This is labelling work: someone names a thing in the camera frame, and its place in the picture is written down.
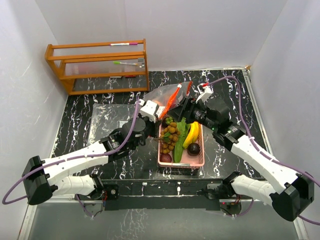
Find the green cucumber leaf vegetable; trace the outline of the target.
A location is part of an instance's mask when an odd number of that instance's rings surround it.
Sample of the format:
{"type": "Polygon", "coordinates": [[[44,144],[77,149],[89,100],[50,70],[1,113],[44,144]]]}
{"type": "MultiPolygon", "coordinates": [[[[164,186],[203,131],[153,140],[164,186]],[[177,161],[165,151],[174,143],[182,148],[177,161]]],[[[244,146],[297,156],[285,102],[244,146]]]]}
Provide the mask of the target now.
{"type": "Polygon", "coordinates": [[[186,123],[185,117],[183,117],[180,122],[177,122],[177,129],[180,131],[180,135],[178,136],[178,141],[176,142],[174,151],[173,151],[174,163],[181,162],[182,154],[184,151],[183,143],[185,142],[190,129],[190,125],[186,123]]]}

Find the longan bunch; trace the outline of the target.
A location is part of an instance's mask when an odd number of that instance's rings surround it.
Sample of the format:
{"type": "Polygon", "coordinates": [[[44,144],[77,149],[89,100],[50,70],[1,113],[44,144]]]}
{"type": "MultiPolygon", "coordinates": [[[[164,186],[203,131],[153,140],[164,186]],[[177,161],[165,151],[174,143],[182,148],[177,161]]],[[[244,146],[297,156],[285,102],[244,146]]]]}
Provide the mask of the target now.
{"type": "Polygon", "coordinates": [[[157,142],[159,143],[161,154],[170,154],[176,147],[176,144],[180,137],[180,131],[176,122],[172,121],[169,125],[160,125],[159,137],[157,142]]]}

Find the clear zip bag orange zipper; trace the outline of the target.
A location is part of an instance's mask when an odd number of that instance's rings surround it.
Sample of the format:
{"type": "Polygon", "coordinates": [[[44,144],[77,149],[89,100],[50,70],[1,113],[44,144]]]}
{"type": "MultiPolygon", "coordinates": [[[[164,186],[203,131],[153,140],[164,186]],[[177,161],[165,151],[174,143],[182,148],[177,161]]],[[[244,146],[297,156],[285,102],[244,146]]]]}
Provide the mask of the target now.
{"type": "Polygon", "coordinates": [[[148,92],[143,97],[143,100],[145,102],[152,101],[157,103],[159,106],[165,107],[168,105],[171,96],[173,96],[177,91],[177,95],[172,103],[175,106],[178,105],[180,101],[189,94],[192,84],[192,81],[186,81],[182,83],[163,85],[148,92]]]}

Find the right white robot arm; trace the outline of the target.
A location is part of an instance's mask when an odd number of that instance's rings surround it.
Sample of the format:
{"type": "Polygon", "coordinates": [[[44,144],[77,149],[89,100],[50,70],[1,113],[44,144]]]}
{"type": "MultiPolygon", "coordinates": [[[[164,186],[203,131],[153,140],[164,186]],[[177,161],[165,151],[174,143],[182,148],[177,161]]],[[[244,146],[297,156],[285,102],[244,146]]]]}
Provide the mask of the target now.
{"type": "Polygon", "coordinates": [[[234,172],[222,182],[226,197],[251,197],[272,206],[283,219],[294,221],[314,201],[314,180],[308,173],[277,161],[240,125],[232,122],[229,113],[221,99],[203,103],[193,98],[184,98],[168,111],[178,122],[198,122],[210,129],[219,145],[249,163],[265,179],[259,181],[234,172]]]}

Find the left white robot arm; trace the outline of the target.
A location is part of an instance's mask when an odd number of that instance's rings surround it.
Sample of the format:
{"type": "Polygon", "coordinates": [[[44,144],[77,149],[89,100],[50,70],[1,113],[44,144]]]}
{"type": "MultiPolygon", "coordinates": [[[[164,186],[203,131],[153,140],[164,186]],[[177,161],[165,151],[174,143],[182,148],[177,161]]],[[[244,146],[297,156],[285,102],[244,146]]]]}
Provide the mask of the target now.
{"type": "Polygon", "coordinates": [[[53,196],[83,195],[93,200],[103,195],[97,175],[76,176],[77,172],[125,158],[148,137],[156,137],[159,122],[139,115],[108,136],[80,150],[55,158],[30,158],[22,173],[27,202],[39,205],[53,196]]]}

